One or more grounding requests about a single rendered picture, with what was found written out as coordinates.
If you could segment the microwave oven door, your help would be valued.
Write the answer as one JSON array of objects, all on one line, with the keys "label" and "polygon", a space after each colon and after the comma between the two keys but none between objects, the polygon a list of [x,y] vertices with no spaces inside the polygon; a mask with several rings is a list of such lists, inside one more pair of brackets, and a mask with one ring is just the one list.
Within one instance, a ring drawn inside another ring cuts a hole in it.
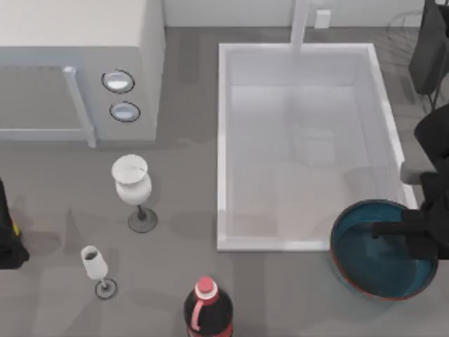
[{"label": "microwave oven door", "polygon": [[0,66],[0,142],[87,142],[63,67]]}]

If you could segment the white wall socket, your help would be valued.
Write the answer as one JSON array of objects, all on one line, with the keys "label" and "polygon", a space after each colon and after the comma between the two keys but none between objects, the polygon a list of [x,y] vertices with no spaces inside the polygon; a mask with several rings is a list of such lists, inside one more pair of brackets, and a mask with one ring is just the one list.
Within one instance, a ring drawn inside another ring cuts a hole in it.
[{"label": "white wall socket", "polygon": [[315,29],[328,29],[330,27],[332,12],[329,9],[319,9],[316,11],[314,22]]}]

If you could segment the black chair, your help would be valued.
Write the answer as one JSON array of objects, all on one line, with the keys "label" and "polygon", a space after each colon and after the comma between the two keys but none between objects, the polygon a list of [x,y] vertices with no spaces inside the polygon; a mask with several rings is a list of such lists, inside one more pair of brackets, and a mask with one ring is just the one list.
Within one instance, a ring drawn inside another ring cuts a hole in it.
[{"label": "black chair", "polygon": [[449,3],[425,0],[422,21],[408,66],[416,93],[436,109],[441,84],[449,74]]}]

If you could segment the pale microwave oven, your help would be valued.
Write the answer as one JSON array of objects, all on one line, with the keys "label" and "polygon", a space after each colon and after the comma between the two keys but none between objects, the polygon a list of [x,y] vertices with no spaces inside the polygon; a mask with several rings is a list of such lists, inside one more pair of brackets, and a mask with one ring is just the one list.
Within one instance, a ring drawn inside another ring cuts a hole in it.
[{"label": "pale microwave oven", "polygon": [[[0,66],[71,66],[92,117],[97,144],[156,138],[166,38],[161,0],[0,0]],[[125,70],[132,91],[101,82]],[[137,105],[140,118],[121,123],[111,105]]]}]

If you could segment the wide white goblet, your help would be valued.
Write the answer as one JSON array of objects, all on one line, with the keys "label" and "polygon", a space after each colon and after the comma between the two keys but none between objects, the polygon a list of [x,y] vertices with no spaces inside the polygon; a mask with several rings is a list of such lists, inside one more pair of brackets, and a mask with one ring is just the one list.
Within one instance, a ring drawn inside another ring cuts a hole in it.
[{"label": "wide white goblet", "polygon": [[147,162],[136,154],[123,155],[112,164],[111,174],[120,199],[135,207],[128,217],[129,228],[137,233],[153,230],[158,223],[158,216],[145,206],[152,193]]}]

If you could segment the blue bowl with red rim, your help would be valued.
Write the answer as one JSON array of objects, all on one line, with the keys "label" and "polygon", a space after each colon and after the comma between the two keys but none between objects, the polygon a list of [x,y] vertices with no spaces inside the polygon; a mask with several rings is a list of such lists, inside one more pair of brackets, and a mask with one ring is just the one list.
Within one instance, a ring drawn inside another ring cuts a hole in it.
[{"label": "blue bowl with red rim", "polygon": [[413,259],[405,239],[374,238],[371,224],[399,222],[408,208],[386,199],[368,199],[348,206],[330,233],[330,254],[340,280],[362,296],[402,301],[422,293],[434,280],[438,260]]}]

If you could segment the white sink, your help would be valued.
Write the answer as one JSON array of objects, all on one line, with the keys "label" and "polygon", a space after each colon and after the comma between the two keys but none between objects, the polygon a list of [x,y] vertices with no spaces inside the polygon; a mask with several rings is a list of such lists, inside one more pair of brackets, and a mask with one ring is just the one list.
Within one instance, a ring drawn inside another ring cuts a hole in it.
[{"label": "white sink", "polygon": [[219,251],[327,251],[348,206],[417,206],[372,44],[225,43],[218,60]]}]

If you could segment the dark bottle with red cap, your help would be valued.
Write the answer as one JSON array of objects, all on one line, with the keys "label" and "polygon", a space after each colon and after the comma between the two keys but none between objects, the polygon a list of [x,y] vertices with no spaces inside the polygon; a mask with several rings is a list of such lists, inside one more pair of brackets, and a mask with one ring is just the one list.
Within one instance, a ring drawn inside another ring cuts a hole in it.
[{"label": "dark bottle with red cap", "polygon": [[233,303],[208,275],[198,279],[183,305],[187,337],[232,337]]}]

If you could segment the tall white tap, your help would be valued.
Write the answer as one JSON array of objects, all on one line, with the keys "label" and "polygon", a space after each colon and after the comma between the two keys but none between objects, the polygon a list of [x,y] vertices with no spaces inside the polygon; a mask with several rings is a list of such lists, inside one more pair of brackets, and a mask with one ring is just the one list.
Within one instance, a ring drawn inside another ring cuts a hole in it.
[{"label": "tall white tap", "polygon": [[299,55],[307,26],[310,0],[295,0],[290,30],[290,47],[293,55]]}]

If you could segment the round microwave knob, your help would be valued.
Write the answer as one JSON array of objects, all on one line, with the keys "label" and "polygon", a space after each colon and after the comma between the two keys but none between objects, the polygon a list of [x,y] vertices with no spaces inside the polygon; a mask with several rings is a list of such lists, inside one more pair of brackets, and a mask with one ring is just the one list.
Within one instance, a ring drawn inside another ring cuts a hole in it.
[{"label": "round microwave knob", "polygon": [[109,114],[121,123],[133,123],[140,118],[139,107],[131,102],[123,101],[109,107]]},{"label": "round microwave knob", "polygon": [[114,70],[106,72],[101,77],[102,85],[110,92],[124,94],[133,90],[135,80],[125,70]]}]

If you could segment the small white wine glass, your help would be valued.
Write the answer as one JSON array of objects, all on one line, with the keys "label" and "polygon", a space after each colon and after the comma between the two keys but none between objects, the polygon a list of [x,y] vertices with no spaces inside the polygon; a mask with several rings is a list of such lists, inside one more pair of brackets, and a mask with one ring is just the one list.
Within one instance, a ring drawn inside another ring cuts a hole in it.
[{"label": "small white wine glass", "polygon": [[101,300],[113,298],[118,285],[115,280],[108,278],[109,267],[95,246],[85,246],[81,250],[81,260],[89,279],[96,282],[95,295]]}]

